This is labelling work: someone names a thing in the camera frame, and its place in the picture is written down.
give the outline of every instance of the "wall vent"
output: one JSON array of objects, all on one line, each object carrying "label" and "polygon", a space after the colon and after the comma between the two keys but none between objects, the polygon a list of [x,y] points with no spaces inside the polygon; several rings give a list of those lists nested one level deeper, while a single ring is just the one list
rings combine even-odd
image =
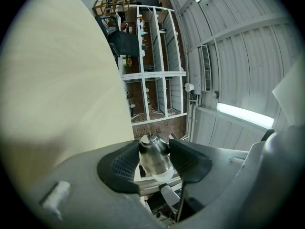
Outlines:
[{"label": "wall vent", "polygon": [[203,85],[205,92],[210,92],[212,90],[212,72],[211,72],[211,62],[210,55],[207,45],[201,46],[201,54],[203,61]]}]

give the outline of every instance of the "black chair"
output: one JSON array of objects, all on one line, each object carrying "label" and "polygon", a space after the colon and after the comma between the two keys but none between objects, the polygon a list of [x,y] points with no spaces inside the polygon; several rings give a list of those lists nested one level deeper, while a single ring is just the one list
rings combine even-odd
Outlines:
[{"label": "black chair", "polygon": [[[114,56],[116,57],[119,57],[120,55],[129,55],[132,57],[140,56],[138,36],[120,31],[118,22],[114,16],[102,17],[102,18],[100,18],[99,16],[95,16],[95,19],[99,24],[102,32],[104,33]],[[112,32],[109,35],[102,21],[105,19],[112,19],[115,22],[116,31]]]}]

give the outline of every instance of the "white shelving unit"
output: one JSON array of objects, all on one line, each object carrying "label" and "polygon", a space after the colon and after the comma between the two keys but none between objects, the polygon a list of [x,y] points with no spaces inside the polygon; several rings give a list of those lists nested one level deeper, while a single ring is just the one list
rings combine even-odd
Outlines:
[{"label": "white shelving unit", "polygon": [[[179,52],[179,44],[177,39],[177,32],[173,22],[171,9],[154,7],[154,6],[143,6],[143,5],[130,5],[130,7],[136,7],[137,10],[137,21],[136,29],[140,48],[139,57],[139,73],[125,74],[123,67],[119,60],[119,71],[124,86],[127,83],[132,82],[142,82],[142,92],[143,92],[143,103],[146,115],[145,121],[134,122],[135,118],[132,120],[132,125],[142,125],[152,122],[157,122],[161,120],[171,119],[187,115],[183,112],[183,79],[186,77],[186,72],[181,67],[181,59]],[[154,72],[145,72],[143,57],[142,57],[142,36],[140,29],[140,7],[146,7],[152,13],[150,23],[150,36],[152,39],[152,51],[153,51],[153,61],[154,61]],[[164,21],[158,20],[158,12],[156,9],[162,9],[162,11],[167,11],[167,15]],[[166,34],[160,34],[159,22],[163,23],[163,27],[166,28]],[[164,49],[166,55],[166,61],[168,65],[168,71],[164,70],[163,62],[163,51],[162,51],[162,41],[161,37],[165,38],[166,48]],[[157,106],[158,109],[154,113],[157,114],[158,118],[150,118],[150,109],[148,105],[148,99],[146,95],[146,83],[147,81],[156,82],[156,95],[157,95]],[[166,81],[169,81],[169,95],[167,94]]]}]

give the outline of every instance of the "silver canister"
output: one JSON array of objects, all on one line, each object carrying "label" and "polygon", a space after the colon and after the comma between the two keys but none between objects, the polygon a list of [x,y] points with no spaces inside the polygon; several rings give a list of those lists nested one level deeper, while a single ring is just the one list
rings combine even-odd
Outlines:
[{"label": "silver canister", "polygon": [[144,135],[140,140],[140,162],[152,175],[163,174],[172,167],[168,144],[157,134]]}]

